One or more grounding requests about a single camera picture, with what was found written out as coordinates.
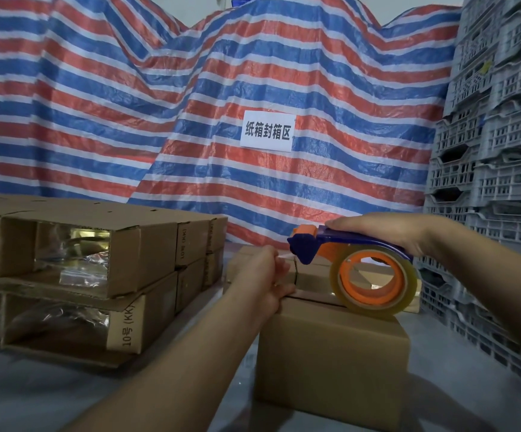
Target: yellow sticker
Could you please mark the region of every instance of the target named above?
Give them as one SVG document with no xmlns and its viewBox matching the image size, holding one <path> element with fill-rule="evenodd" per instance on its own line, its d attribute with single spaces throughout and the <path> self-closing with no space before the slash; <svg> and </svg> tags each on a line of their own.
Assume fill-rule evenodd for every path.
<svg viewBox="0 0 521 432">
<path fill-rule="evenodd" d="M 484 62 L 484 65 L 482 65 L 482 68 L 480 68 L 480 73 L 482 75 L 486 74 L 488 72 L 488 70 L 490 70 L 490 68 L 493 66 L 493 61 L 492 60 L 487 60 L 486 62 Z"/>
</svg>

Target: hand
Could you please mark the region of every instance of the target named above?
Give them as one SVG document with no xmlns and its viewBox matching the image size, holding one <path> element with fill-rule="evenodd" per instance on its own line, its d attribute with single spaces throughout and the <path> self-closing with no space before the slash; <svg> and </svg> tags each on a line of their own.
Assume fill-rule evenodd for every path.
<svg viewBox="0 0 521 432">
<path fill-rule="evenodd" d="M 432 232 L 446 227 L 446 222 L 447 218 L 436 215 L 374 212 L 360 217 L 336 218 L 327 221 L 326 226 L 382 239 L 401 246 L 413 256 L 421 257 L 430 255 Z"/>
<path fill-rule="evenodd" d="M 234 291 L 262 320 L 262 324 L 278 311 L 281 298 L 292 294 L 293 284 L 275 284 L 290 269 L 290 264 L 278 257 L 274 247 L 266 246 L 252 256 L 247 268 L 241 270 L 229 291 Z"/>
</svg>

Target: orange tape core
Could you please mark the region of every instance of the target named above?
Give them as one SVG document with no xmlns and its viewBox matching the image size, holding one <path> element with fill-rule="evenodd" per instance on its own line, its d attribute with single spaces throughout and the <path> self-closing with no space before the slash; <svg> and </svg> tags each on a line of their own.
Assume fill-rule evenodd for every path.
<svg viewBox="0 0 521 432">
<path fill-rule="evenodd" d="M 394 271 L 394 276 L 391 281 L 376 290 L 360 288 L 350 281 L 350 271 L 352 267 L 367 257 L 380 259 Z M 386 305 L 397 298 L 404 290 L 404 274 L 402 269 L 393 258 L 386 254 L 372 250 L 364 250 L 353 254 L 349 259 L 350 261 L 345 260 L 341 264 L 339 275 L 343 289 L 357 302 L 364 305 Z"/>
</svg>

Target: white paper sign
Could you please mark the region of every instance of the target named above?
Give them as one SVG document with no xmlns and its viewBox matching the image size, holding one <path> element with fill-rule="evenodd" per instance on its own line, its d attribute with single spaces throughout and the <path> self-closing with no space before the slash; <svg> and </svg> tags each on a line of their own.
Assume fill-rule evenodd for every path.
<svg viewBox="0 0 521 432">
<path fill-rule="evenodd" d="M 250 149 L 291 152 L 296 115 L 245 110 L 240 146 Z"/>
</svg>

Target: tape dispenser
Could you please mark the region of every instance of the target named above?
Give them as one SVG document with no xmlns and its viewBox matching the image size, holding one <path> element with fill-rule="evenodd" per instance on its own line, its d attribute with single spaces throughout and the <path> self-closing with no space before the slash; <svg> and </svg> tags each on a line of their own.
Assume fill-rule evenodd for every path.
<svg viewBox="0 0 521 432">
<path fill-rule="evenodd" d="M 419 277 L 412 256 L 399 246 L 360 233 L 314 225 L 300 225 L 288 242 L 291 253 L 304 265 L 317 254 L 331 262 L 329 279 L 335 297 L 329 302 L 337 300 L 336 304 L 340 302 L 352 312 L 382 318 L 403 311 L 414 299 Z M 390 282 L 377 289 L 361 288 L 351 282 L 351 270 L 369 257 L 394 271 Z"/>
</svg>

